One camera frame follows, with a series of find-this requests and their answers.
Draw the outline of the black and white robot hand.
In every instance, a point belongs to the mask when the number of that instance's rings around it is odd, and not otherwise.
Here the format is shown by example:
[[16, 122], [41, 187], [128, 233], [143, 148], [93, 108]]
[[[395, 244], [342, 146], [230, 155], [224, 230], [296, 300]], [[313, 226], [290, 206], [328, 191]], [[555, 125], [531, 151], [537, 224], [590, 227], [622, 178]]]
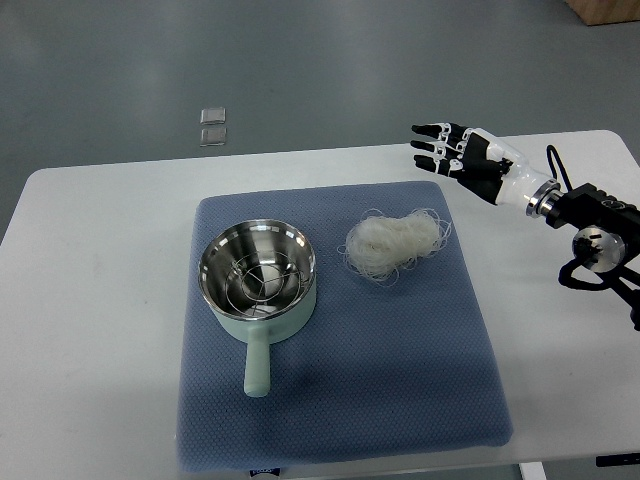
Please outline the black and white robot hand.
[[454, 123], [414, 125], [415, 165], [456, 180], [493, 205], [526, 208], [551, 178], [534, 170], [522, 153], [480, 128]]

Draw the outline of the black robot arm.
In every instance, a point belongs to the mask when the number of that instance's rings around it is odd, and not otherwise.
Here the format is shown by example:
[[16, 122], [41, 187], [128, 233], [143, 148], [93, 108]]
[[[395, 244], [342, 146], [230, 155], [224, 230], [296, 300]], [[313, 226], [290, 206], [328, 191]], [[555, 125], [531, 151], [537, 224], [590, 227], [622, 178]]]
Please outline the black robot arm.
[[558, 229], [577, 229], [573, 258], [561, 267], [558, 282], [581, 291], [614, 291], [630, 307], [630, 319], [639, 328], [639, 273], [629, 263], [639, 257], [639, 210], [592, 184], [561, 192], [546, 182], [529, 200], [526, 214], [544, 217]]

